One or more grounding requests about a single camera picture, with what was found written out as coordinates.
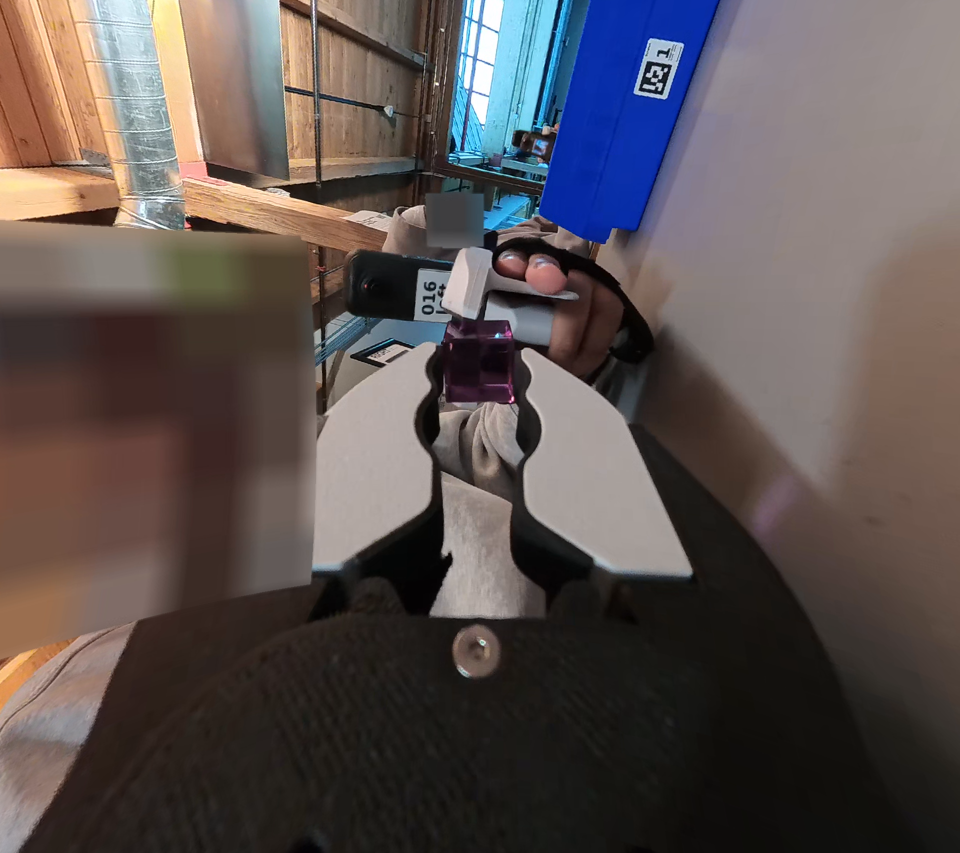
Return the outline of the person's left hand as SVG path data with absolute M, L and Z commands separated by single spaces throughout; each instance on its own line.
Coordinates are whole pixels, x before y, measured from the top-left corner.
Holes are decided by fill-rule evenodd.
M 540 352 L 583 381 L 592 381 L 606 366 L 618 336 L 623 304 L 616 294 L 580 270 L 564 273 L 555 257 L 528 257 L 517 249 L 503 252 L 493 264 L 502 276 L 523 281 L 545 295 L 571 290 L 575 301 L 558 302 L 549 343 Z

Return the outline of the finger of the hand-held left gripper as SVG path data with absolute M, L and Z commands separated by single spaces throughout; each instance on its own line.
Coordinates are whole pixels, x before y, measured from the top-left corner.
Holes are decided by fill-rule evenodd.
M 446 312 L 455 319 L 474 321 L 483 314 L 493 267 L 493 252 L 464 247 L 455 259 L 446 284 Z

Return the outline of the thin metal pipe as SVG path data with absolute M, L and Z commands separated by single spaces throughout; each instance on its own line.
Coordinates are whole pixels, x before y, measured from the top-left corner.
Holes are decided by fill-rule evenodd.
M 310 43 L 311 43 L 311 68 L 312 68 L 312 101 L 313 101 L 313 124 L 314 124 L 314 161 L 315 161 L 315 194 L 317 201 L 320 201 L 322 195 L 322 103 L 321 103 L 321 48 L 319 40 L 319 19 L 318 19 L 318 0 L 309 0 L 309 21 L 310 21 Z

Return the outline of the framed marker sign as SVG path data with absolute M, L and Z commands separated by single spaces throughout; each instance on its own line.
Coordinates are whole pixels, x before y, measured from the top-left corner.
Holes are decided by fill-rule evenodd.
M 410 343 L 396 338 L 389 338 L 374 343 L 363 350 L 354 352 L 349 358 L 369 367 L 383 368 L 388 367 L 391 363 L 407 355 L 414 349 L 416 349 L 416 347 Z

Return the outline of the window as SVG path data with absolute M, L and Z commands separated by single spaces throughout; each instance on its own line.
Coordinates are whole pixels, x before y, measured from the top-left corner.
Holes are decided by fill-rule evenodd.
M 544 112 L 562 0 L 463 0 L 448 153 L 506 154 Z

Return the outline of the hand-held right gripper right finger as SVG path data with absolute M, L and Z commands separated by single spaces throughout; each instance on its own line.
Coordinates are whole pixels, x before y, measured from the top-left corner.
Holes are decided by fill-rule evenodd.
M 522 351 L 513 556 L 531 580 L 690 580 L 693 569 L 626 420 Z

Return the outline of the square marker sticker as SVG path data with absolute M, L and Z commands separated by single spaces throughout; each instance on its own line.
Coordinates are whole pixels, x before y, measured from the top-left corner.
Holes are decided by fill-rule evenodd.
M 677 74 L 684 47 L 681 42 L 649 39 L 633 85 L 633 94 L 646 99 L 666 100 Z

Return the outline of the purple transparent cube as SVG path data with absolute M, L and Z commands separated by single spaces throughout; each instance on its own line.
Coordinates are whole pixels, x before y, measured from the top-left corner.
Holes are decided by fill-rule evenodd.
M 440 346 L 447 403 L 515 403 L 515 342 L 503 319 L 451 319 Z

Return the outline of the blue panel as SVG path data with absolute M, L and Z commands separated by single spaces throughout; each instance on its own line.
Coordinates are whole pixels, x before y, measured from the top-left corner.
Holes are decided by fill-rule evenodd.
M 666 157 L 721 0 L 590 0 L 539 203 L 604 244 L 635 231 Z M 665 100 L 634 95 L 651 38 L 684 44 Z

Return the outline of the silver ventilation duct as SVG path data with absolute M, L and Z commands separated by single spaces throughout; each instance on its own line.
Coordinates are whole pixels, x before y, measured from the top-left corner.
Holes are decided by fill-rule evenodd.
M 116 225 L 182 231 L 186 200 L 148 0 L 68 0 L 118 191 Z

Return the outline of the wooden beam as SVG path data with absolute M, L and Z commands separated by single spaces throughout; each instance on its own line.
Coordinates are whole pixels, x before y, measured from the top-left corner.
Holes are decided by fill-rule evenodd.
M 1 222 L 73 220 L 112 224 L 119 205 L 110 176 L 66 166 L 3 168 Z
M 342 252 L 380 250 L 386 234 L 341 210 L 213 178 L 182 180 L 186 216 L 299 238 Z

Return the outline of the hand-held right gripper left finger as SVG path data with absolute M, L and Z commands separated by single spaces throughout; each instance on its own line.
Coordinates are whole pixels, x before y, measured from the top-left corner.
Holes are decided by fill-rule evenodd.
M 424 343 L 359 381 L 316 446 L 315 574 L 423 576 L 445 559 L 436 426 L 439 346 Z

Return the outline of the rectangular metal duct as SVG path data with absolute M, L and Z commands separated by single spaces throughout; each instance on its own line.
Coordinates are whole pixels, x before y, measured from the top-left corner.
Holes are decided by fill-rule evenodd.
M 207 163 L 287 179 L 280 0 L 178 0 Z

